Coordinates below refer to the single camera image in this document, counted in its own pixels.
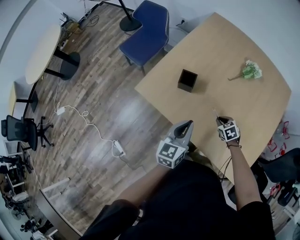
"small black square container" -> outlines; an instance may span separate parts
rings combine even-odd
[[[178,88],[192,92],[197,76],[198,74],[183,69],[178,81]]]

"blue chair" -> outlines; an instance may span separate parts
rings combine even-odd
[[[151,1],[143,1],[132,16],[142,27],[120,45],[128,63],[133,61],[145,75],[144,65],[159,51],[163,51],[169,40],[169,12]]]

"forearm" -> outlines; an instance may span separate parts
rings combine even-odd
[[[153,192],[170,168],[157,165],[149,173],[126,188],[117,199],[124,199],[139,207]]]
[[[239,210],[248,203],[261,202],[261,198],[255,177],[237,142],[228,145],[232,156],[234,188]]]

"black shirt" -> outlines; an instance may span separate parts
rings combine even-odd
[[[105,206],[81,240],[275,239],[270,207],[252,202],[236,211],[226,204],[210,168],[183,160],[139,210],[125,200]]]

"glove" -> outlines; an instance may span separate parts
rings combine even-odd
[[[228,122],[231,122],[231,121],[233,121],[233,118],[227,117],[227,116],[221,116],[221,117],[218,117],[218,118],[216,119],[216,123],[217,123],[217,126],[218,126],[218,127],[221,126],[221,125],[223,125],[223,124],[226,124],[226,123],[228,123]],[[233,142],[236,141],[237,143],[239,143],[239,142],[240,142],[240,136],[239,136],[238,138],[232,140],[232,141],[233,141]]]

